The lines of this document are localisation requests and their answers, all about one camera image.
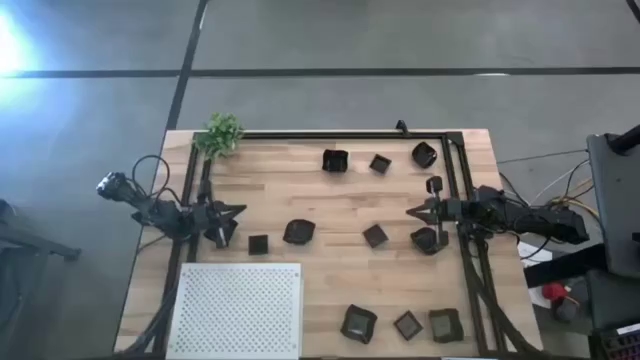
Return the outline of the black monitor pole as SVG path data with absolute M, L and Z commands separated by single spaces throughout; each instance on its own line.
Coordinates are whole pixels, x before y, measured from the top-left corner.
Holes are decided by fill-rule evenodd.
M 608 133 L 606 140 L 611 151 L 618 155 L 624 155 L 640 144 L 640 124 L 621 135 Z

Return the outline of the black box with coloured keys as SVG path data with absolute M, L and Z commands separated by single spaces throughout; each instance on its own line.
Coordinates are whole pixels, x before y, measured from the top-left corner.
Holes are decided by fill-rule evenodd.
M 594 332 L 589 346 L 595 360 L 640 360 L 640 323 Z

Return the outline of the grey round object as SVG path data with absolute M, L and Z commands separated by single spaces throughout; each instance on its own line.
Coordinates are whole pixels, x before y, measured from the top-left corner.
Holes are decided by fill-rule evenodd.
M 557 303 L 554 310 L 556 319 L 563 323 L 571 323 L 578 315 L 580 305 L 574 301 L 563 299 Z

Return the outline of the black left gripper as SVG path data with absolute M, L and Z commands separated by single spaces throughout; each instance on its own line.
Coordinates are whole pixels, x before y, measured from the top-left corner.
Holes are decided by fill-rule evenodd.
M 238 226 L 238 222 L 229 216 L 219 217 L 219 227 L 216 212 L 222 215 L 238 215 L 247 209 L 246 205 L 231 205 L 216 201 L 215 207 L 209 203 L 196 203 L 192 207 L 194 225 L 202 235 L 212 241 L 218 248 L 226 248 Z

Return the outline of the red round object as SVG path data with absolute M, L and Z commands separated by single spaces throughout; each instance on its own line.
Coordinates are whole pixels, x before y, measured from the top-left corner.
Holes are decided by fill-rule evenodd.
M 542 286 L 541 293 L 542 296 L 550 302 L 564 299 L 568 295 L 567 289 L 561 283 L 545 284 Z

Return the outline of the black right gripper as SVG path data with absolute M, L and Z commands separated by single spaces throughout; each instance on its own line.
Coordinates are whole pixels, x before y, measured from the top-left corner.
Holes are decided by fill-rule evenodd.
M 408 209 L 407 215 L 416 218 L 427 225 L 435 225 L 436 243 L 432 253 L 437 253 L 449 244 L 449 233 L 444 230 L 446 221 L 456 222 L 462 218 L 462 204 L 456 198 L 442 199 L 443 180 L 440 176 L 432 176 L 426 180 L 427 192 L 431 195 L 423 204 Z

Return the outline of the black stand leg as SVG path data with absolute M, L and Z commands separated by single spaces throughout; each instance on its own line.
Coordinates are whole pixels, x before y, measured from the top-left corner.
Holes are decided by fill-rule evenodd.
M 17 224 L 15 209 L 0 199 L 0 360 L 10 351 L 16 328 L 37 290 L 50 255 L 76 261 L 81 253 Z

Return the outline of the green plant in white pot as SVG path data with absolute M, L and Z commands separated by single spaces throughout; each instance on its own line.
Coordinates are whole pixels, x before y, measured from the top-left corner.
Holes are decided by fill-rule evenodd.
M 232 113 L 213 113 L 205 131 L 195 135 L 193 144 L 206 159 L 230 156 L 244 137 L 245 129 Z

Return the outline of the dark grey seat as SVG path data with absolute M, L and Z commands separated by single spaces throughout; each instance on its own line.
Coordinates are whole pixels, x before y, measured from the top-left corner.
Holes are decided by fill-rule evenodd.
M 640 323 L 640 280 L 591 270 L 586 282 L 596 330 Z

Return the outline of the black wavy square mini plate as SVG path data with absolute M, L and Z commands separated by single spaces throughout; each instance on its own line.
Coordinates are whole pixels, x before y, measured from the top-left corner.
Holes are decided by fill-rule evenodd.
M 322 170 L 329 173 L 345 173 L 348 169 L 349 153 L 345 150 L 325 149 Z
M 348 339 L 369 344 L 373 338 L 377 320 L 375 313 L 351 304 L 345 312 L 340 333 Z

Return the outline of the white paper sheet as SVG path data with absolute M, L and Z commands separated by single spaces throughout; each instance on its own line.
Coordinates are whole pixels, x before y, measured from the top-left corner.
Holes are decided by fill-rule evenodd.
M 553 259 L 551 251 L 524 242 L 520 242 L 517 245 L 517 250 L 524 267 L 534 266 Z

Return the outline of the black small square mini plate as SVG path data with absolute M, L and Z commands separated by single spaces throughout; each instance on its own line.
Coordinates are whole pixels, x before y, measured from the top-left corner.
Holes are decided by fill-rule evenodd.
M 393 325 L 405 341 L 410 341 L 424 329 L 416 316 L 409 310 L 398 317 Z
M 374 224 L 367 228 L 362 235 L 371 248 L 376 248 L 389 240 L 388 235 L 379 224 Z
M 269 253 L 269 238 L 266 234 L 252 235 L 248 240 L 248 254 L 250 256 L 266 255 Z
M 375 154 L 369 168 L 377 174 L 385 175 L 392 161 L 380 154 Z

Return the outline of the black rounded square mini plate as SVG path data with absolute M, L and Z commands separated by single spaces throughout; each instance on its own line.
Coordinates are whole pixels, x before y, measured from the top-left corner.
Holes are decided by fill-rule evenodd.
M 306 219 L 294 219 L 287 223 L 283 240 L 293 245 L 305 245 L 313 239 L 316 224 Z
M 464 330 L 455 308 L 431 310 L 428 312 L 432 338 L 436 343 L 459 342 L 464 339 Z

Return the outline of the white perforated metal shelf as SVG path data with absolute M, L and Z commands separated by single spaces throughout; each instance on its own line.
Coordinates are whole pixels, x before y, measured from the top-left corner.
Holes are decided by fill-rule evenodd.
M 303 274 L 296 263 L 187 263 L 166 360 L 298 360 Z

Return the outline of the black flat bar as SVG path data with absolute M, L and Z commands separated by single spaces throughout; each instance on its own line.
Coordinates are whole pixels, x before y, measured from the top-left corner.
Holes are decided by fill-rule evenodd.
M 605 246 L 597 244 L 524 269 L 529 288 L 583 276 L 591 270 L 606 270 Z

